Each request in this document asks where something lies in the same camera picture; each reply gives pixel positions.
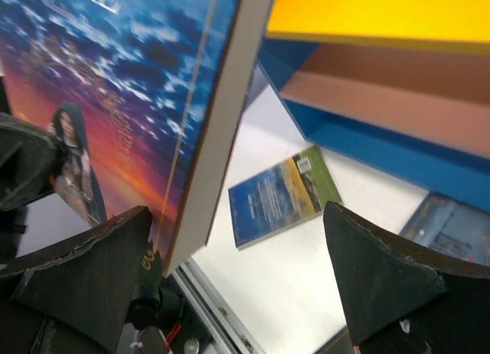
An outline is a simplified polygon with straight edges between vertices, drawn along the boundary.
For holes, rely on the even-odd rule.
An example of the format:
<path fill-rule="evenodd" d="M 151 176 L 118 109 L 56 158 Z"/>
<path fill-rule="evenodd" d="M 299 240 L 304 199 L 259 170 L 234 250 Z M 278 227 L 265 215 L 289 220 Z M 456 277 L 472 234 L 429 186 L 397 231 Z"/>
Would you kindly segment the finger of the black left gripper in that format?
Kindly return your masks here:
<path fill-rule="evenodd" d="M 61 165 L 57 137 L 1 114 L 1 210 L 10 211 L 54 192 Z"/>

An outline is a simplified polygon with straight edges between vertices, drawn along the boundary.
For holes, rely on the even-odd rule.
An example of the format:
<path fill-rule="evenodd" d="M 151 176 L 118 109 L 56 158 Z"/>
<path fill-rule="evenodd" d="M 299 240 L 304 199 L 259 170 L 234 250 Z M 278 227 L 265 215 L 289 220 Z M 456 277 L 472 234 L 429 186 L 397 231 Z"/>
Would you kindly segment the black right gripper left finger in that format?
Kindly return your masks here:
<path fill-rule="evenodd" d="M 1 263 L 3 353 L 114 353 L 152 213 L 137 206 L 90 230 Z"/>

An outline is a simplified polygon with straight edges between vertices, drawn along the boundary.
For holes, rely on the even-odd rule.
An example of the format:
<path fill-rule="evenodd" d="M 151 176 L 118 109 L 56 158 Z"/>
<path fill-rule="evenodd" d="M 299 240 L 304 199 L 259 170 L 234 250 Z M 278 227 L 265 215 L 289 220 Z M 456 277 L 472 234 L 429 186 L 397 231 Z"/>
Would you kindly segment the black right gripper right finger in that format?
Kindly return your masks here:
<path fill-rule="evenodd" d="M 348 333 L 362 353 L 487 353 L 489 269 L 327 202 L 325 239 Z"/>

